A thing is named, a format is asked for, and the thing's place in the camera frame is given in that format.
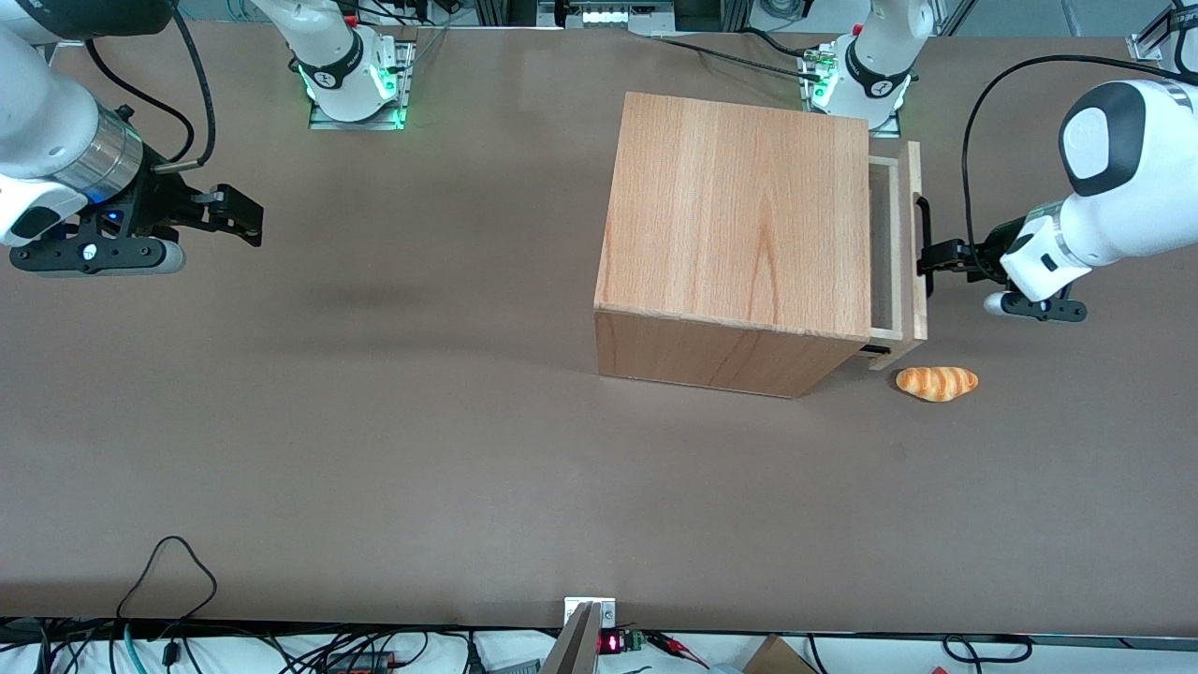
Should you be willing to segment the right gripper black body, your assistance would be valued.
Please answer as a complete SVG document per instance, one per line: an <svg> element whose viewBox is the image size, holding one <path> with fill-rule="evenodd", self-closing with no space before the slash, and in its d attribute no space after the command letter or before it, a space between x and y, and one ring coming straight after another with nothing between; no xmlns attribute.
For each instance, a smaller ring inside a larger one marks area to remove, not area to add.
<svg viewBox="0 0 1198 674"><path fill-rule="evenodd" d="M123 192L99 205L99 227L104 235L158 236L177 239L173 221L198 219L198 190L181 176L140 176Z"/></svg>

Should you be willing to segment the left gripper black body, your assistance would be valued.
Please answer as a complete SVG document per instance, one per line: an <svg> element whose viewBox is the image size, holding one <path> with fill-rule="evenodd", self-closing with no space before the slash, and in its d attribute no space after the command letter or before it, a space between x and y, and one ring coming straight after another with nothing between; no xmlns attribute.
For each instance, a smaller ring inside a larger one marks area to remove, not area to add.
<svg viewBox="0 0 1198 674"><path fill-rule="evenodd" d="M978 261L976 269L972 271L972 283L1009 283L1008 272L1002 267L1002 256L1014 247L1023 226L1024 217L1010 219L994 227L984 242L974 245Z"/></svg>

